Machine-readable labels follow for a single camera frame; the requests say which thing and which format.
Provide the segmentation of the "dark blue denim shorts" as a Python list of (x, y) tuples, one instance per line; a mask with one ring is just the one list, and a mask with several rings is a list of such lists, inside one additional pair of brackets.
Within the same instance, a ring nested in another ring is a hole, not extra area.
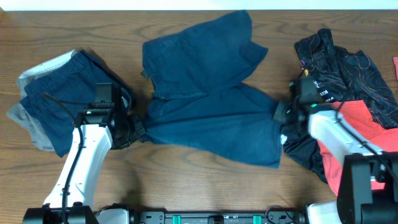
[(278, 168), (277, 102), (244, 83), (267, 52), (252, 41), (246, 11), (144, 43), (144, 74), (154, 86), (144, 140)]

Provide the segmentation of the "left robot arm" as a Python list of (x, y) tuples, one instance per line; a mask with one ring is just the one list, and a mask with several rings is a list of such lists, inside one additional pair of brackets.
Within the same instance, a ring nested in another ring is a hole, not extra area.
[(146, 132), (129, 114), (132, 95), (113, 83), (99, 83), (95, 100), (73, 117), (73, 141), (53, 190), (39, 208), (27, 209), (23, 223), (133, 223), (128, 206), (114, 203), (93, 211), (95, 189), (111, 149), (124, 149)]

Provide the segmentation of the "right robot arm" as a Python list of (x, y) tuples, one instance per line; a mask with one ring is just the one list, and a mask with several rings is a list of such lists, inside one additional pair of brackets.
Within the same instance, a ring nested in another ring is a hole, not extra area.
[(278, 103), (273, 119), (319, 140), (343, 166), (338, 196), (296, 212), (294, 223), (397, 223), (397, 153), (360, 135), (323, 102), (311, 78), (289, 84), (290, 100)]

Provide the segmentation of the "black garment with logo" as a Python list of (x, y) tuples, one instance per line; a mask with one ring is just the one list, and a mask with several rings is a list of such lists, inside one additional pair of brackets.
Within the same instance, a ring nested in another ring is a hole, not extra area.
[(284, 153), (293, 161), (315, 173), (322, 182), (327, 183), (325, 170), (317, 141), (303, 129), (283, 126), (281, 134), (286, 137)]

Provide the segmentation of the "red garment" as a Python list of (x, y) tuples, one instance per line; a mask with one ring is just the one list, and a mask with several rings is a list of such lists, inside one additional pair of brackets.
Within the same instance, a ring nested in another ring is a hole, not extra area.
[[(386, 152), (397, 152), (397, 128), (384, 129), (373, 121), (363, 100), (344, 102), (341, 113), (344, 119), (372, 144)], [(320, 141), (318, 145), (326, 180), (333, 193), (338, 195), (343, 166)]]

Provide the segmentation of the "folded navy shorts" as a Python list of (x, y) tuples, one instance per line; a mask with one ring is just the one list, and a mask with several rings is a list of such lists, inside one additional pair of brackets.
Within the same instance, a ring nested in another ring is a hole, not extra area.
[[(81, 50), (65, 65), (24, 88), (27, 96), (21, 99), (21, 105), (39, 121), (59, 157), (67, 154), (72, 145), (72, 116), (95, 101), (96, 85), (99, 83), (113, 83), (131, 92), (130, 87), (104, 62)], [(72, 116), (60, 105), (44, 98), (43, 93), (61, 102)]]

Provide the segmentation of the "black patterned shirt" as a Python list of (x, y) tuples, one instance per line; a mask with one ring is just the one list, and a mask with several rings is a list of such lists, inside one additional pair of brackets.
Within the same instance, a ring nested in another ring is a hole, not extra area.
[(294, 47), (304, 75), (326, 102), (362, 100), (373, 121), (385, 129), (397, 127), (397, 101), (365, 52), (336, 46), (330, 29), (320, 29)]

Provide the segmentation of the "grey mesh garment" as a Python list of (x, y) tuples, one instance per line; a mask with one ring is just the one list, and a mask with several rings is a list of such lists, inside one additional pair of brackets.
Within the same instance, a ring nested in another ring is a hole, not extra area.
[[(65, 54), (24, 71), (16, 81), (17, 86), (20, 89), (21, 98), (24, 99), (27, 96), (24, 88), (28, 84), (59, 69), (65, 65), (76, 53), (76, 50), (71, 50)], [(48, 152), (55, 151), (40, 122), (29, 115), (20, 103), (15, 104), (10, 108), (10, 110), (7, 112), (7, 117), (19, 124), (22, 128), (28, 130), (33, 144), (38, 149)]]

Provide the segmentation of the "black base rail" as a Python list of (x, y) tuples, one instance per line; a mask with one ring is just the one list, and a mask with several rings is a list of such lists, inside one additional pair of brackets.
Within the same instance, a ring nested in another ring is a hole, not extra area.
[(134, 210), (113, 204), (95, 213), (99, 223), (125, 224), (306, 224), (305, 212), (271, 206), (264, 211), (170, 212), (161, 208)]

